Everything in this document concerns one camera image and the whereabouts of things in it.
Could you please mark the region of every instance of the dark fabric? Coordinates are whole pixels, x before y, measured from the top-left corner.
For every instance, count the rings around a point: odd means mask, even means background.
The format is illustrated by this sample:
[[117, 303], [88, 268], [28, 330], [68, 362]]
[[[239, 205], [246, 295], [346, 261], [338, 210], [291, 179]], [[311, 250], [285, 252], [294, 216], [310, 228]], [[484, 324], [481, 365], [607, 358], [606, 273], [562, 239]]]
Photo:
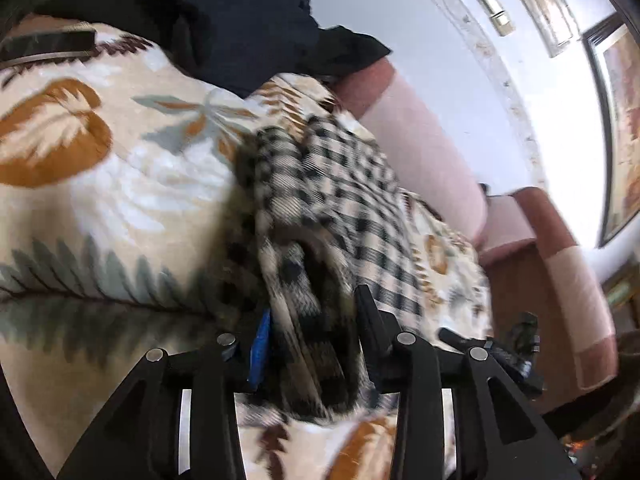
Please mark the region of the dark fabric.
[[389, 54], [391, 51], [376, 38], [338, 26], [320, 30], [318, 43], [300, 60], [296, 72], [332, 83]]
[[594, 471], [598, 480], [629, 480], [638, 478], [640, 470], [640, 413], [632, 415], [621, 431], [622, 437], [603, 471]]
[[29, 437], [0, 367], [0, 478], [53, 480]]
[[36, 12], [151, 40], [191, 76], [243, 98], [279, 72], [333, 82], [389, 53], [370, 36], [320, 30], [309, 0], [50, 0]]

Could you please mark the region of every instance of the picture frame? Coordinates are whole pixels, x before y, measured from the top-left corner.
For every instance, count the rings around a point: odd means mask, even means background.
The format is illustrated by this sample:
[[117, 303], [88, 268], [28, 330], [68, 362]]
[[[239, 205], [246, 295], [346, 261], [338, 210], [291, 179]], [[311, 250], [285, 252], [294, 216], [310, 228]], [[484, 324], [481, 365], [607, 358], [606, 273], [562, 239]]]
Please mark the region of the picture frame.
[[613, 14], [583, 35], [607, 152], [602, 247], [640, 212], [640, 46]]
[[565, 0], [522, 0], [536, 23], [549, 56], [555, 57], [580, 37], [577, 22]]

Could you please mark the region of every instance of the blanket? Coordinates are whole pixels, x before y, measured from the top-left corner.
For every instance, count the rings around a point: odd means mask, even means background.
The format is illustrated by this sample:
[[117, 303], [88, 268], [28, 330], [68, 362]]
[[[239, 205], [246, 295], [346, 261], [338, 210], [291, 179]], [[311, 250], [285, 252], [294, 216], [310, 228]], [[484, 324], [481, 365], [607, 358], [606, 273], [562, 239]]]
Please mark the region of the blanket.
[[[89, 59], [0, 72], [0, 362], [54, 474], [146, 350], [188, 350], [238, 329], [236, 290], [254, 294], [249, 311], [264, 299], [264, 265], [229, 258], [234, 235], [252, 222], [262, 232], [239, 173], [256, 132], [304, 145], [321, 127], [360, 139], [363, 153], [375, 147], [315, 79], [281, 74], [242, 100], [183, 75], [147, 40], [94, 27]], [[436, 344], [440, 326], [484, 337], [488, 287], [472, 247], [418, 196], [398, 188], [395, 197], [417, 282], [400, 323]], [[250, 400], [237, 404], [248, 478], [385, 475], [393, 398], [356, 403], [325, 427]], [[450, 470], [446, 392], [444, 404]]]

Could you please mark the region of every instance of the black and white checkered cloth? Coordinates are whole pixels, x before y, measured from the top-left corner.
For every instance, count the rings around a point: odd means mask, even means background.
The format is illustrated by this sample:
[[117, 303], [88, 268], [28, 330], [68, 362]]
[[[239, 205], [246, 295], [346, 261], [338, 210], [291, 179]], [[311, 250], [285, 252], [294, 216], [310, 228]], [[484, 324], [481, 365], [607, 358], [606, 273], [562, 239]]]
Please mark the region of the black and white checkered cloth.
[[334, 118], [312, 118], [300, 143], [279, 128], [257, 134], [254, 186], [279, 355], [270, 379], [280, 398], [271, 400], [302, 416], [344, 414], [366, 384], [355, 286], [369, 285], [378, 307], [399, 319], [420, 317], [396, 176], [379, 150]]

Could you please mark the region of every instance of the decorative border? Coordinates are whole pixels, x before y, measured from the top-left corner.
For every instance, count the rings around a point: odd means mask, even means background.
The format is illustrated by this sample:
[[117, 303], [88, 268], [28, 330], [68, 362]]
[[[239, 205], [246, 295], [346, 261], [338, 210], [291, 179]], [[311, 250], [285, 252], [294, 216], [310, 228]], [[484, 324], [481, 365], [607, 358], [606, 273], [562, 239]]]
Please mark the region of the decorative border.
[[533, 182], [536, 186], [546, 189], [546, 176], [535, 131], [524, 102], [493, 43], [462, 0], [431, 1], [456, 27], [466, 46], [476, 58], [487, 79], [491, 82], [496, 95], [507, 112], [511, 127], [518, 136], [518, 142], [521, 144], [529, 161], [529, 173], [533, 178]]

